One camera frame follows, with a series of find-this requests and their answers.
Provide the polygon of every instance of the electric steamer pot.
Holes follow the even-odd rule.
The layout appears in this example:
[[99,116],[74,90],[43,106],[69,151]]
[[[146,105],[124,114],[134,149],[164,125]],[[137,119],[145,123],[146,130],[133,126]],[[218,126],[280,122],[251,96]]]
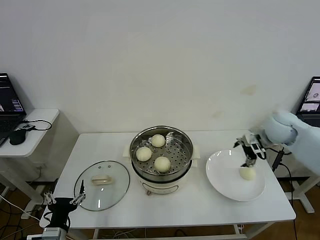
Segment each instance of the electric steamer pot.
[[[155,134],[164,136],[165,144],[163,146],[152,146],[151,138]],[[147,147],[152,151],[152,156],[148,161],[142,162],[137,159],[136,151],[141,147]],[[129,154],[134,171],[142,179],[140,180],[142,185],[152,185],[152,189],[154,189],[154,186],[169,187],[170,184],[175,184],[189,171],[192,164],[193,144],[190,138],[177,128],[154,126],[143,130],[134,137],[130,144]],[[167,157],[171,161],[171,167],[165,173],[156,171],[154,166],[156,158],[161,156]],[[164,194],[170,192],[162,191],[156,193]]]

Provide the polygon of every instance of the cable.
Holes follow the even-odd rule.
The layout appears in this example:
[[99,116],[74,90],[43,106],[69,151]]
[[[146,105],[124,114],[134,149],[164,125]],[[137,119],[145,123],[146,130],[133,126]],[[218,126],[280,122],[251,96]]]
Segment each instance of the cable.
[[5,199],[2,195],[0,195],[0,197],[5,200],[8,204],[11,204],[12,206],[16,207],[17,209],[20,209],[22,212],[24,212],[25,214],[29,215],[30,217],[38,220],[40,222],[40,219],[36,218],[35,216],[30,215],[29,213],[27,213],[26,211],[22,210],[20,207],[14,205],[13,203],[9,202],[7,199]]
[[47,218],[47,216],[48,216],[49,214],[52,214],[52,211],[48,211],[48,212],[46,212],[46,213],[43,215],[43,218],[44,218],[45,220],[47,220],[48,222],[51,221],[49,218]]
[[70,228],[70,225],[71,225],[71,220],[70,220],[70,217],[68,216],[68,229]]
[[[290,176],[290,183],[291,183],[291,206],[292,206],[293,210],[295,210],[295,208],[294,208],[294,185],[292,183],[291,172],[290,172],[289,168],[285,164],[283,164],[282,162],[280,162],[279,165],[284,166],[288,170],[288,173],[289,173],[289,176]],[[295,240],[298,240],[297,229],[296,229],[296,220],[295,219],[293,220],[293,228],[294,228]]]
[[22,228],[22,229],[20,229],[20,230],[18,230],[18,231],[15,231],[15,232],[13,232],[13,233],[11,233],[11,234],[9,234],[9,235],[1,238],[0,240],[4,240],[4,239],[12,236],[13,234],[16,234],[16,233],[18,233],[18,232],[21,232],[22,230],[25,230],[25,229],[27,229],[27,228],[30,228],[31,226],[36,225],[36,224],[38,224],[38,223],[36,222],[36,223],[30,224],[29,226],[26,226],[26,227],[24,227],[24,228]]
[[24,119],[24,120],[21,121],[22,124],[35,123],[35,122],[45,122],[45,123],[49,124],[50,127],[46,128],[46,129],[38,129],[38,128],[34,127],[34,128],[32,128],[32,130],[36,130],[36,131],[47,131],[47,130],[49,130],[49,129],[52,128],[51,122],[48,122],[48,121],[42,120],[42,119],[38,119],[38,120],[34,120],[34,121],[29,121],[28,119]]
[[135,229],[132,229],[132,230],[130,230],[130,231],[125,231],[125,232],[123,232],[123,231],[117,231],[114,235],[113,235],[113,239],[115,239],[116,237],[119,237],[119,236],[121,236],[121,235],[125,235],[125,234],[128,234],[128,233],[131,233],[131,232],[133,232],[134,230],[137,230],[137,228],[135,228]]
[[178,237],[178,232],[181,232],[185,237],[188,237],[188,235],[187,235],[184,231],[182,231],[181,229],[177,229],[177,230],[174,232],[174,236],[175,236],[175,237]]
[[9,225],[10,219],[11,219],[12,208],[11,208],[10,204],[8,204],[8,205],[9,205],[9,208],[10,208],[10,215],[9,215],[8,221],[6,222],[6,225],[4,226],[4,229],[3,229],[3,231],[2,231],[2,233],[0,235],[0,238],[3,237],[3,235],[4,235],[4,233],[5,233],[6,229],[7,229],[7,226]]
[[[267,147],[266,149],[270,149],[271,151],[273,151],[273,152],[275,152],[275,153],[279,153],[279,151],[277,151],[277,150],[275,150],[275,149],[273,149],[273,148],[271,148],[271,147]],[[290,154],[292,154],[292,152],[287,152],[287,153],[285,153],[285,154],[283,154],[283,155],[290,155]]]
[[[6,213],[6,214],[11,214],[11,215],[21,215],[21,214],[23,214],[23,212],[13,212],[13,213],[10,213],[10,212],[5,211],[5,210],[3,210],[3,209],[1,209],[1,208],[0,208],[0,211],[4,212],[4,213]],[[39,211],[39,210],[27,211],[26,213],[32,213],[32,212],[37,212],[37,211]]]
[[[19,222],[18,222],[18,226],[16,227],[16,231],[18,231],[18,228],[20,227],[21,228],[21,239],[24,237],[24,232],[22,231],[22,227],[20,226],[20,222],[21,222],[21,217],[19,218]],[[17,237],[17,232],[14,234],[14,237],[13,239],[16,240],[16,237]]]
[[42,167],[40,166],[39,167],[39,176],[37,177],[37,178],[35,178],[34,180],[32,180],[31,182],[29,182],[28,184],[30,185],[30,184],[32,184],[34,181],[37,181],[39,178],[41,178],[41,174],[42,174]]

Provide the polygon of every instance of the computer mouse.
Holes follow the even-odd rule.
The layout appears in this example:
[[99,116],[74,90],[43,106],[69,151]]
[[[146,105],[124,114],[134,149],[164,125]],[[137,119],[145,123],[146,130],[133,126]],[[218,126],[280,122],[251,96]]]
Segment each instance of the computer mouse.
[[10,133],[9,139],[11,145],[19,145],[22,144],[26,140],[26,132],[25,129],[18,129]]

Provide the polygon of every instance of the white wall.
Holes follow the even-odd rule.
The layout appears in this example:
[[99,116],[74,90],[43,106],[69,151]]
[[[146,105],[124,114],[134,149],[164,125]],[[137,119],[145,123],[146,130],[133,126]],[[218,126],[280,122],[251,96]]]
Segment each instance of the white wall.
[[291,110],[320,75],[319,9],[318,0],[2,0],[0,72],[79,133],[248,129]]

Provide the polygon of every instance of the white table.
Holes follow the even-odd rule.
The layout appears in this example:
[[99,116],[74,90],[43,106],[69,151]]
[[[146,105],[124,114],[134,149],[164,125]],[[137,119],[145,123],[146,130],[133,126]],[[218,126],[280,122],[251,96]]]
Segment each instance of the white table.
[[[25,119],[28,119],[29,121],[46,120],[53,124],[58,115],[58,109],[33,109]],[[46,122],[34,122],[32,124],[36,125],[38,129],[46,129],[49,127],[49,124]],[[30,156],[46,133],[47,131],[33,130],[27,132],[26,139],[23,143],[19,145],[11,145],[8,139],[0,147],[0,181],[4,181],[3,183],[6,185],[2,194],[5,195],[9,190],[17,187],[31,198],[30,202],[24,209],[26,212],[32,211],[35,205],[39,205],[43,202],[43,198],[40,193],[44,189],[44,186],[40,185],[36,190],[34,190],[19,176],[18,172],[8,165],[8,162],[10,161],[10,158],[27,158]],[[28,219],[29,216],[27,214],[22,214],[21,218]]]
[[[188,183],[179,191],[150,196],[138,184],[131,164],[122,157],[125,145],[130,144],[136,133],[81,134],[56,185],[54,196],[73,197],[75,182],[86,168],[96,162],[113,160],[124,164],[129,171],[131,182],[126,195],[118,204],[104,211],[87,211],[79,207],[71,212],[71,231],[213,225],[234,225],[236,229],[236,224],[256,224],[246,234],[236,231],[235,235],[210,237],[250,239],[274,222],[293,220],[296,214],[267,161],[257,161],[265,170],[266,188],[256,200],[237,202],[228,199],[210,184],[205,171],[206,160],[216,151],[232,148],[235,139],[244,132],[187,131],[193,144],[199,148],[201,159],[198,167],[190,169]],[[48,221],[42,218],[40,226],[47,224]]]

